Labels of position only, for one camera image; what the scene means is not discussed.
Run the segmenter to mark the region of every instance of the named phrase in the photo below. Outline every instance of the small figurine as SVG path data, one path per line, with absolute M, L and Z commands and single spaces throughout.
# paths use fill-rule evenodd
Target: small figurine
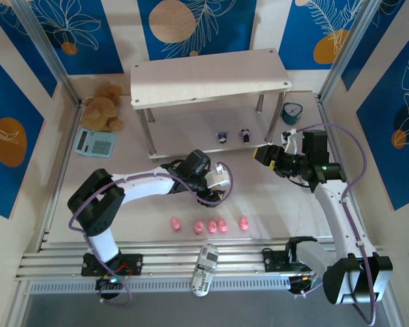
M 207 225 L 207 230 L 209 233 L 213 234 L 217 231 L 217 222 L 215 219 L 211 219 L 210 222 Z
M 249 129 L 242 129 L 239 135 L 243 138 L 244 143 L 250 143 L 250 130 Z
M 239 228 L 242 230 L 248 230 L 248 219 L 246 216 L 242 216 L 239 220 Z
M 171 227 L 173 230 L 180 230 L 182 227 L 180 219 L 177 217 L 171 217 Z
M 220 231 L 220 232 L 226 232 L 227 231 L 227 223 L 226 223 L 226 221 L 224 220 L 224 219 L 222 219 L 222 218 L 219 218 L 218 219 L 218 222 L 217 222 L 217 226 L 218 226 L 218 230 Z
M 203 221 L 201 219 L 199 219 L 194 224 L 194 233 L 199 235 L 199 234 L 202 234 L 202 232 L 203 232 Z
M 223 144 L 227 142 L 227 131 L 220 131 L 217 133 L 218 143 Z

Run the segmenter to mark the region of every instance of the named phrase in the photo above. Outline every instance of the calculator display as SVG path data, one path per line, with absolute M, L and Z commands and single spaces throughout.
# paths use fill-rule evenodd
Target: calculator display
M 82 137 L 80 138 L 79 145 L 77 146 L 78 150 L 82 150 L 82 146 L 85 143 L 85 138 L 87 138 L 87 131 L 82 132 Z

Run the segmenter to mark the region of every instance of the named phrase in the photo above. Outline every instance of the gray floor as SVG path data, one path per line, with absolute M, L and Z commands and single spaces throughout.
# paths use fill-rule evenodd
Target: gray floor
M 381 304 L 375 326 L 387 327 Z M 98 302 L 94 294 L 34 295 L 29 299 L 25 327 L 210 327 L 210 326 L 366 326 L 351 305 L 333 306 L 317 290 L 306 299 L 283 291 L 139 293 L 127 308 Z

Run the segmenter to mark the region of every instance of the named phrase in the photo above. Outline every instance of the pink object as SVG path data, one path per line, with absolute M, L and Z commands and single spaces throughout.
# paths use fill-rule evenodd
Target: pink object
M 248 219 L 246 216 L 242 216 L 239 220 L 239 228 L 242 230 L 248 230 Z
M 182 224 L 180 222 L 180 219 L 177 217 L 171 217 L 171 227 L 174 230 L 180 230 L 182 227 Z
M 218 219 L 217 225 L 218 225 L 218 230 L 220 230 L 220 232 L 224 233 L 225 231 L 227 231 L 227 223 L 224 219 L 222 218 Z
M 211 219 L 210 222 L 207 224 L 207 230 L 211 234 L 217 231 L 217 222 L 215 221 L 215 219 Z
M 196 234 L 202 234 L 203 232 L 203 221 L 201 219 L 199 219 L 198 221 L 196 221 L 196 223 L 194 224 L 194 233 Z

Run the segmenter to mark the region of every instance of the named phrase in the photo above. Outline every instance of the black cable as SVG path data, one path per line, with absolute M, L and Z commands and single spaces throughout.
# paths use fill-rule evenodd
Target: black cable
M 299 187 L 303 187 L 303 188 L 305 188 L 305 189 L 309 189 L 309 188 L 310 188 L 309 185 L 303 185 L 303 184 L 300 184 L 300 183 L 298 183 L 298 182 L 293 181 L 291 178 L 289 178 L 289 176 L 287 176 L 287 178 L 288 178 L 288 180 L 289 180 L 292 184 L 295 184 L 295 185 L 297 185 L 297 186 L 299 186 Z

